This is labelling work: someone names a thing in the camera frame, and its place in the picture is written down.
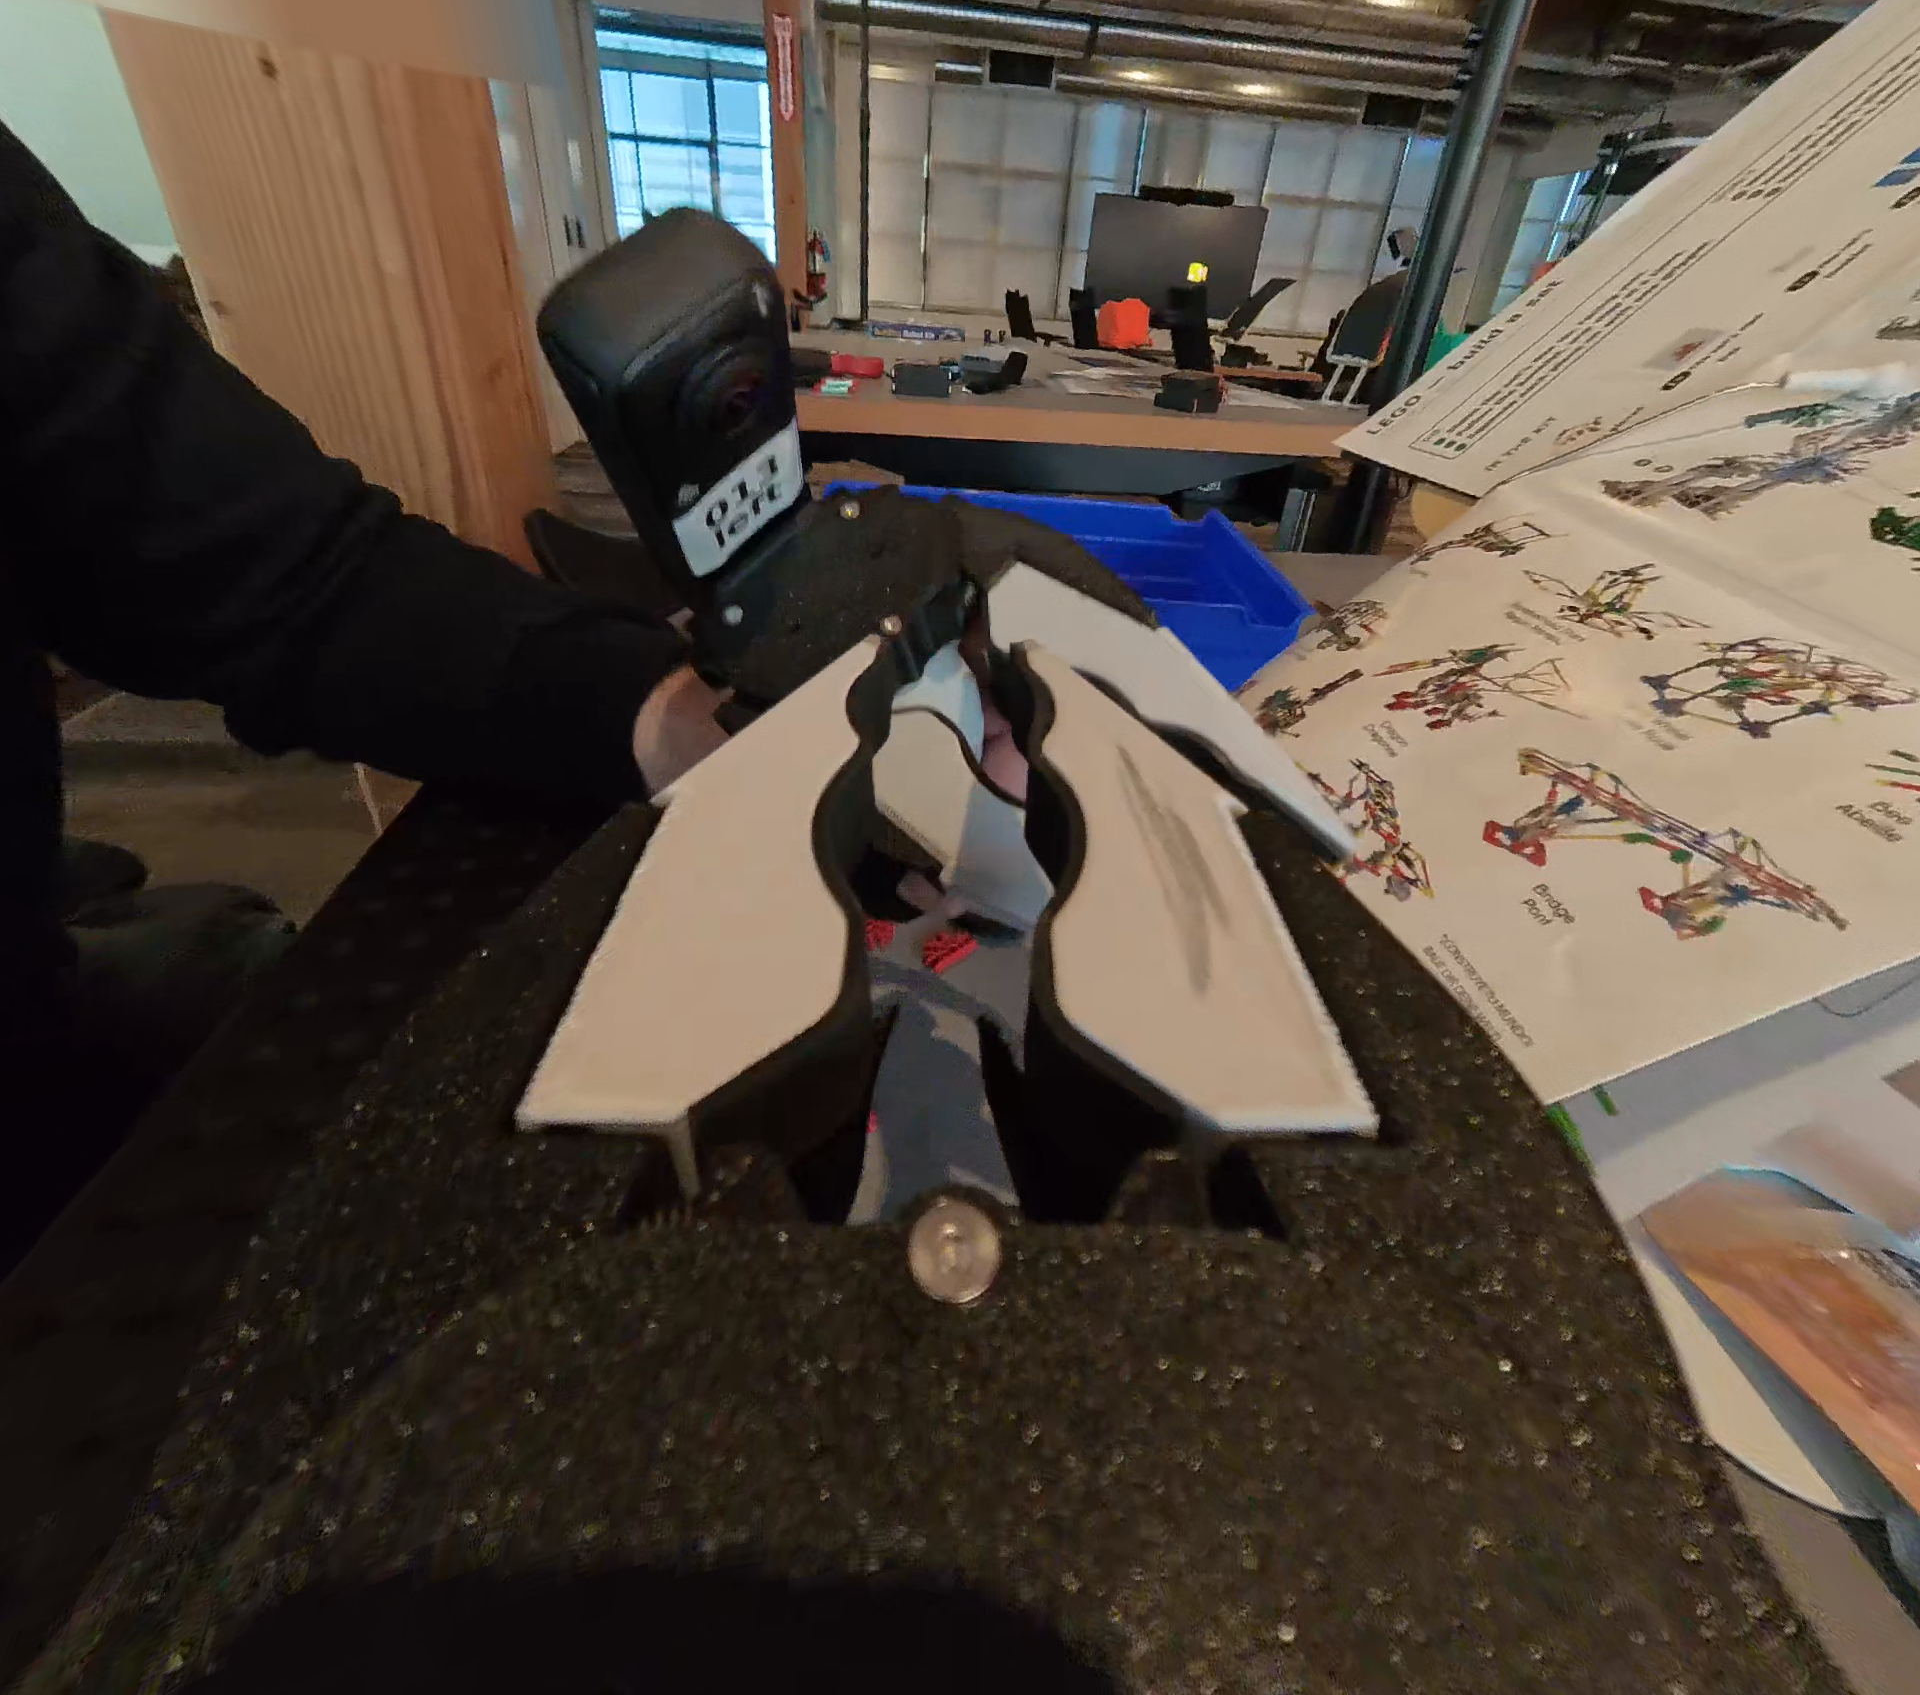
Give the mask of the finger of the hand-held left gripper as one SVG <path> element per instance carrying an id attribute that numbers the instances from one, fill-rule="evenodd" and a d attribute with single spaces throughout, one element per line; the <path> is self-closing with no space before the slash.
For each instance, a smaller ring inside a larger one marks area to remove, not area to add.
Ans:
<path id="1" fill-rule="evenodd" d="M 896 710 L 877 751 L 877 813 L 934 860 L 965 912 L 1027 932 L 1053 882 L 1027 846 L 1024 801 L 984 772 L 984 746 L 975 713 L 953 718 L 925 705 Z"/>
<path id="2" fill-rule="evenodd" d="M 1186 739 L 1220 763 L 1238 789 L 1289 813 L 1327 860 L 1355 856 L 1353 827 L 1326 793 L 1172 629 L 1151 627 L 1025 562 L 996 575 L 986 603 L 998 653 L 1039 643 L 1044 653 L 1060 655 L 1086 679 L 1110 687 L 1163 741 Z"/>

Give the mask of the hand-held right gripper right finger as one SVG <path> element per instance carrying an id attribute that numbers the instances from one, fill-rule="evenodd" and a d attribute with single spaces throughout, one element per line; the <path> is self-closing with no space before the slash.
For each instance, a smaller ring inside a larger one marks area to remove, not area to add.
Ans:
<path id="1" fill-rule="evenodd" d="M 1072 1056 L 1205 1143 L 1381 1132 L 1282 922 L 1248 794 L 1022 643 L 1027 843 L 1053 893 L 1027 996 Z"/>

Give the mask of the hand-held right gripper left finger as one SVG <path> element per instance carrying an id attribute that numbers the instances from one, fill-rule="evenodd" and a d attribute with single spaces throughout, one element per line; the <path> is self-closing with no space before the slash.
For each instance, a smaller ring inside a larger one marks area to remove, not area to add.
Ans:
<path id="1" fill-rule="evenodd" d="M 658 798 L 520 1131 L 656 1137 L 687 1191 L 727 1148 L 860 1170 L 881 1048 L 853 870 L 898 687 L 863 634 Z"/>

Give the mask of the red and yellow toy assembly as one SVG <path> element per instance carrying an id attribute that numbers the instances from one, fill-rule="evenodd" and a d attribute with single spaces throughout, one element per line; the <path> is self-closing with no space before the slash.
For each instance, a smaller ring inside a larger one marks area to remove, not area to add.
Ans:
<path id="1" fill-rule="evenodd" d="M 948 917 L 894 918 L 870 915 L 865 918 L 867 951 L 877 962 L 917 965 L 925 972 L 948 975 L 979 951 L 979 936 Z"/>

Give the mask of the person's left forearm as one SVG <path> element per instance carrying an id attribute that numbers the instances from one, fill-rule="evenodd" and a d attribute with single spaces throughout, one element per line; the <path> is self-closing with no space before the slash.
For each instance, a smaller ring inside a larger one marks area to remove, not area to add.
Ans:
<path id="1" fill-rule="evenodd" d="M 325 455 L 2 137 L 4 596 L 37 653 L 215 701 L 258 751 L 646 798 L 679 634 L 466 544 Z"/>

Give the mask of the person's left hand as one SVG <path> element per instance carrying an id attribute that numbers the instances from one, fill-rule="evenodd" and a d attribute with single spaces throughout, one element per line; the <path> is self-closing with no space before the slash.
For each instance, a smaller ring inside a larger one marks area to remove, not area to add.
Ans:
<path id="1" fill-rule="evenodd" d="M 648 798 L 656 798 L 715 755 L 730 731 L 722 715 L 732 708 L 730 689 L 708 682 L 694 665 L 680 665 L 648 693 L 639 706 L 632 748 Z"/>

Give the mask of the blue plastic bin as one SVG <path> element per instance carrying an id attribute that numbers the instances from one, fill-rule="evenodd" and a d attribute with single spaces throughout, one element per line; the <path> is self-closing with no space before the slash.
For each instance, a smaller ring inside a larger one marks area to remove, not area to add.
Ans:
<path id="1" fill-rule="evenodd" d="M 830 484 L 824 527 L 917 598 L 917 579 L 965 591 L 984 653 L 1013 646 L 991 589 L 1027 568 L 1081 598 L 1162 627 L 1217 682 L 1236 689 L 1293 646 L 1308 603 L 1220 513 L 1189 522 L 1158 501 L 986 493 L 943 486 Z"/>

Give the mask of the office chair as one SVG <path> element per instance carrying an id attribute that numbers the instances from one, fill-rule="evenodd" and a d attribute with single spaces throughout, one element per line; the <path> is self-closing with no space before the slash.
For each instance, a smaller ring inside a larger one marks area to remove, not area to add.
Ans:
<path id="1" fill-rule="evenodd" d="M 1408 265 L 1384 274 L 1339 317 L 1319 367 L 1324 401 L 1353 406 L 1365 396 L 1395 336 L 1410 274 Z"/>

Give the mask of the dark monitor screen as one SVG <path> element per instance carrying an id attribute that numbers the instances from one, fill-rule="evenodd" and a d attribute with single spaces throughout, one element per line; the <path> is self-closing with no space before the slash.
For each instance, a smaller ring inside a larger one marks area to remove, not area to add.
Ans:
<path id="1" fill-rule="evenodd" d="M 1175 287 L 1203 286 L 1208 312 L 1229 315 L 1257 291 L 1265 217 L 1262 205 L 1094 196 L 1082 287 L 1098 305 L 1139 298 L 1169 310 Z"/>

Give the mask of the toy model picture sheet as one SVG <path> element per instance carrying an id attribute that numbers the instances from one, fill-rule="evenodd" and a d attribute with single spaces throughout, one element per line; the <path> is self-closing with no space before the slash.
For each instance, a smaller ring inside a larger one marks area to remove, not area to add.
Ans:
<path id="1" fill-rule="evenodd" d="M 1239 699 L 1548 1100 L 1917 958 L 1917 362 L 1489 493 Z"/>

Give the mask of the window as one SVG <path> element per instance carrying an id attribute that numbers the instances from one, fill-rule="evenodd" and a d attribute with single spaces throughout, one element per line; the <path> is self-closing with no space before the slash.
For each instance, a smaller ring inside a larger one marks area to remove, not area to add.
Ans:
<path id="1" fill-rule="evenodd" d="M 603 6 L 596 48 L 617 234 L 696 208 L 775 258 L 775 108 L 763 41 L 741 27 L 649 27 Z"/>

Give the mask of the white text instruction sheet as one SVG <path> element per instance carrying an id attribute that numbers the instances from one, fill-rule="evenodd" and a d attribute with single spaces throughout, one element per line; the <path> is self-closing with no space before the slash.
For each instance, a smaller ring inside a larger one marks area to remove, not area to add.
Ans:
<path id="1" fill-rule="evenodd" d="M 1693 401 L 1917 356 L 1919 0 L 1717 125 L 1345 453 L 1474 496 Z"/>

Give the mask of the black metal pole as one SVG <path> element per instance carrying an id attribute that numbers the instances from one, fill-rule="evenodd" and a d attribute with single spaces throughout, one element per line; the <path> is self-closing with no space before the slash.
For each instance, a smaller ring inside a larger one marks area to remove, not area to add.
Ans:
<path id="1" fill-rule="evenodd" d="M 1379 367 L 1372 408 L 1381 410 L 1426 372 L 1433 336 L 1441 324 L 1448 291 L 1455 287 L 1458 258 L 1489 149 L 1503 115 L 1524 37 L 1539 0 L 1489 0 L 1479 41 L 1469 53 L 1464 87 L 1455 103 L 1431 196 L 1427 225 L 1401 289 L 1384 358 Z"/>

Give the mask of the foil toy packaging bag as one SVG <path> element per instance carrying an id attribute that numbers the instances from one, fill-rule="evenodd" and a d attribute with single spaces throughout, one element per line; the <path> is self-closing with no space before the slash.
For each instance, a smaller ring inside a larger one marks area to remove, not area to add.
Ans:
<path id="1" fill-rule="evenodd" d="M 1652 1201 L 1641 1232 L 1741 1375 L 1860 1467 L 1872 1515 L 1917 1527 L 1917 1153 L 1897 1131 L 1803 1122 Z"/>

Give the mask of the wooden post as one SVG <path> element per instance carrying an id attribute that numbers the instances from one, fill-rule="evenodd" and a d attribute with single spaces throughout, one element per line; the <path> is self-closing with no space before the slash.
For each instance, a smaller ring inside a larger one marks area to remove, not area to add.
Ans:
<path id="1" fill-rule="evenodd" d="M 777 270 L 793 301 L 806 293 L 806 134 L 803 0 L 763 0 L 770 129 L 775 130 Z"/>

